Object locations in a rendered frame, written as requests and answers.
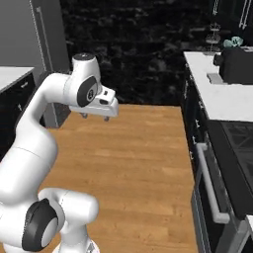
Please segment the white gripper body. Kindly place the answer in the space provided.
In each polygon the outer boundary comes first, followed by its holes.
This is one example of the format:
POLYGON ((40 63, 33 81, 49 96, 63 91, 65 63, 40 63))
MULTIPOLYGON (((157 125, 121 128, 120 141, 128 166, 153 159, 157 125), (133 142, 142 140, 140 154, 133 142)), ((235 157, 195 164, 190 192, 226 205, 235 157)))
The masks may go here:
POLYGON ((119 102, 117 98, 114 98, 109 105, 96 104, 95 102, 92 102, 84 108, 70 106, 69 109, 72 112, 77 112, 79 114, 88 114, 88 116, 96 115, 102 117, 117 117, 119 115, 119 102))

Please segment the black base cupboards with drawers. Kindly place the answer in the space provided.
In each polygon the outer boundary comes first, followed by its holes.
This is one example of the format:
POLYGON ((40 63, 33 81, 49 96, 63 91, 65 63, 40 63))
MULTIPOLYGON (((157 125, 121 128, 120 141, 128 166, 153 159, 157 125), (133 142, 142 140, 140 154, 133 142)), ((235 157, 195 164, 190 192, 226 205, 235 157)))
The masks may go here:
POLYGON ((199 166, 197 143, 205 141, 208 117, 188 63, 185 64, 181 110, 193 175, 197 176, 199 166))

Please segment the grey fridge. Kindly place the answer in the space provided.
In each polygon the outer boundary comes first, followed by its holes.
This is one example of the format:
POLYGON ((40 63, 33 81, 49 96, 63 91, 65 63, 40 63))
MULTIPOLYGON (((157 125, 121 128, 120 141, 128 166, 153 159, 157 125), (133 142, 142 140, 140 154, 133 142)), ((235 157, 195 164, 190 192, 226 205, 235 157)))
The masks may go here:
POLYGON ((59 0, 0 0, 0 66, 31 67, 36 85, 48 88, 45 125, 62 126, 70 67, 59 0))

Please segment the black hob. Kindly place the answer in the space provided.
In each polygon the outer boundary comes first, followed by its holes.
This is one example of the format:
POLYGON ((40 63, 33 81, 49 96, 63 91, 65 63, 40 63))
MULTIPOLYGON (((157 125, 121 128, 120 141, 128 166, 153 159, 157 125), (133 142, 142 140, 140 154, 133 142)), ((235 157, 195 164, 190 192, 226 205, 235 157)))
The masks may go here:
POLYGON ((253 194, 253 123, 222 122, 221 125, 253 194))

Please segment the black coffee machine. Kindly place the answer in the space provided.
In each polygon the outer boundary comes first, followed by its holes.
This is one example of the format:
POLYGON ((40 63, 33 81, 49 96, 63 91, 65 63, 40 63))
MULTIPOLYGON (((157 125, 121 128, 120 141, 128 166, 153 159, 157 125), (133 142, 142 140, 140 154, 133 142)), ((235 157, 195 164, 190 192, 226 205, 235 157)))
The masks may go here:
POLYGON ((226 47, 215 54, 212 64, 218 73, 208 73, 211 84, 253 85, 253 46, 226 47))

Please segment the black oven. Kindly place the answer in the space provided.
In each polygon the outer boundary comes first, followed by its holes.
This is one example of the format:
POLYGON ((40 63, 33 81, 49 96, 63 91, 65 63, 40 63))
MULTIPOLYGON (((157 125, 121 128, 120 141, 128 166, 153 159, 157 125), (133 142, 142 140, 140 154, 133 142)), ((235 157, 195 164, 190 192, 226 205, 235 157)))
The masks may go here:
POLYGON ((214 223, 200 166, 195 176, 192 212, 198 253, 253 253, 253 194, 221 125, 209 121, 205 134, 205 158, 215 197, 227 224, 214 223))

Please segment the dark wall cupboards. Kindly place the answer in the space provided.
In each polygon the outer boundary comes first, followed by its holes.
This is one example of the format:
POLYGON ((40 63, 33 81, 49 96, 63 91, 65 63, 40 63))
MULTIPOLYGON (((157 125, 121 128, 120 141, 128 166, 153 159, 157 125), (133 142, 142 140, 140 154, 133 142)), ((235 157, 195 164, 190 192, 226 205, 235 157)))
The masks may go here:
POLYGON ((210 0, 211 15, 221 24, 253 29, 253 0, 210 0))

